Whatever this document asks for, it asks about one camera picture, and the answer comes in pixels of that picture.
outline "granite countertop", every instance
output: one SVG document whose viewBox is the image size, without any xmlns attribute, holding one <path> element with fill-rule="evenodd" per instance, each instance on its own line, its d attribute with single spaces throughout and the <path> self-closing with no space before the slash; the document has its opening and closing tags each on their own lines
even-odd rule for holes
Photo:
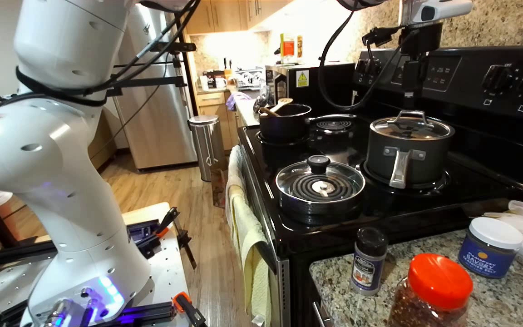
<svg viewBox="0 0 523 327">
<path fill-rule="evenodd" d="M 324 309 L 335 326 L 386 326 L 395 291 L 407 277 L 409 260 L 418 253 L 438 253 L 458 260 L 465 231 L 445 233 L 389 248 L 386 279 L 378 297 L 366 297 L 351 286 L 353 255 L 320 260 L 311 266 L 311 277 L 322 297 Z M 473 275 L 474 295 L 469 302 L 469 326 L 523 326 L 523 264 L 513 264 L 502 280 Z"/>
</svg>

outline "dish towel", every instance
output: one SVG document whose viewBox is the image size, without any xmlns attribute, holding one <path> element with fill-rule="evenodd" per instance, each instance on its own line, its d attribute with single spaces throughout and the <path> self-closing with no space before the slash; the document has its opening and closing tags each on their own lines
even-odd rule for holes
<svg viewBox="0 0 523 327">
<path fill-rule="evenodd" d="M 271 295 L 269 295 L 269 266 L 262 259 L 257 244 L 267 242 L 262 226 L 248 204 L 244 182 L 240 177 L 240 148 L 235 148 L 229 157 L 229 177 L 226 197 L 228 224 L 233 235 L 233 244 L 240 257 L 244 271 L 246 309 L 255 322 L 271 326 Z"/>
</svg>

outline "wooden cabinet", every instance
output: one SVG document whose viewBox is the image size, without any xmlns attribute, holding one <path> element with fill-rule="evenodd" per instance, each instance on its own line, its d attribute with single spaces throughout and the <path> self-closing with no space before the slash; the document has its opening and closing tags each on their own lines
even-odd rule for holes
<svg viewBox="0 0 523 327">
<path fill-rule="evenodd" d="M 293 0 L 242 0 L 248 13 L 248 28 L 255 28 Z"/>
<path fill-rule="evenodd" d="M 197 111 L 200 117 L 218 117 L 220 121 L 220 131 L 222 131 L 222 142 L 224 142 L 224 153 L 228 155 L 233 146 L 238 144 L 238 122 L 237 113 L 228 111 L 229 91 L 218 91 L 218 93 L 198 93 L 197 99 Z"/>
<path fill-rule="evenodd" d="M 224 33 L 248 30 L 242 0 L 202 0 L 195 12 L 188 33 Z"/>
</svg>

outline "control panel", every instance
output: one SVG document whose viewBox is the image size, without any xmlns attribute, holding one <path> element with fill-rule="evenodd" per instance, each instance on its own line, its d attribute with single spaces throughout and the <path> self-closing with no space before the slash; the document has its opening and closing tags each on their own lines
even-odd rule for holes
<svg viewBox="0 0 523 327">
<path fill-rule="evenodd" d="M 369 88 L 384 73 L 378 90 L 402 93 L 404 64 L 384 71 L 393 51 L 362 53 L 355 86 Z M 424 99 L 494 115 L 523 119 L 523 48 L 462 48 L 435 51 L 427 64 Z"/>
</svg>

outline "pot handle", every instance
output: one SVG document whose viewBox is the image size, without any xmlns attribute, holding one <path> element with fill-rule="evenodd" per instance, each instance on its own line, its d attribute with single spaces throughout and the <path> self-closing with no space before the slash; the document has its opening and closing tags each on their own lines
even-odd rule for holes
<svg viewBox="0 0 523 327">
<path fill-rule="evenodd" d="M 405 151 L 396 150 L 389 188 L 393 190 L 407 188 L 405 180 L 407 180 L 409 157 L 411 157 L 409 151 L 405 153 Z"/>
<path fill-rule="evenodd" d="M 307 124 L 322 122 L 322 121 L 356 121 L 356 115 L 324 115 L 324 117 L 309 117 Z"/>
</svg>

